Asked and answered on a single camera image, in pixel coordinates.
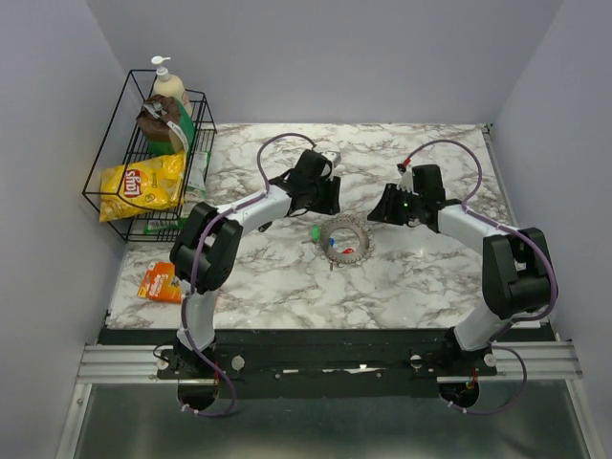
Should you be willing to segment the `metal numbered key ring disc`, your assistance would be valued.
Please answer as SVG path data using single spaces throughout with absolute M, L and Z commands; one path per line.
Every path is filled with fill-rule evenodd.
M 326 221 L 320 228 L 319 252 L 334 265 L 358 265 L 365 261 L 374 249 L 371 230 L 359 215 L 343 214 Z M 328 245 L 329 237 L 335 239 L 333 248 Z M 352 248 L 354 252 L 342 254 L 347 248 Z

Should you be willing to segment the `key with green tag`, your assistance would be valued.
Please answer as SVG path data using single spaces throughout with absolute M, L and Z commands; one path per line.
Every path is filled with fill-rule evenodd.
M 310 228 L 309 238 L 303 241 L 303 244 L 318 244 L 321 240 L 321 228 L 319 225 L 314 225 Z

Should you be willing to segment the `key with red tag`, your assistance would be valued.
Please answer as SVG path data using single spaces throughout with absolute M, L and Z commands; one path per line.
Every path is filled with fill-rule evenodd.
M 342 254 L 351 254 L 353 252 L 354 252 L 354 250 L 352 248 L 347 248 L 347 249 L 343 250 L 341 253 Z M 334 269 L 334 266 L 335 265 L 330 262 L 330 272 Z

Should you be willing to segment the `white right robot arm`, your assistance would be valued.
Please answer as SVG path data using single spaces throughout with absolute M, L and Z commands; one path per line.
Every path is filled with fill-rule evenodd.
M 435 164 L 398 164 L 401 180 L 385 186 L 367 220 L 395 226 L 418 223 L 450 237 L 482 258 L 482 303 L 450 328 L 435 353 L 453 375 L 482 358 L 514 324 L 536 320 L 557 300 L 558 286 L 544 232 L 509 227 L 449 199 Z

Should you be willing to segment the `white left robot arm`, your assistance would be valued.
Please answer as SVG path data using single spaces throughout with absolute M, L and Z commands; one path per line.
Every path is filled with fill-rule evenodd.
M 306 149 L 294 167 L 266 182 L 262 190 L 220 207 L 202 202 L 189 213 L 169 261 L 176 277 L 189 284 L 173 350 L 190 377 L 203 377 L 211 368 L 207 348 L 215 340 L 214 307 L 242 238 L 301 211 L 338 214 L 340 177 L 336 168 L 340 162 L 338 151 Z

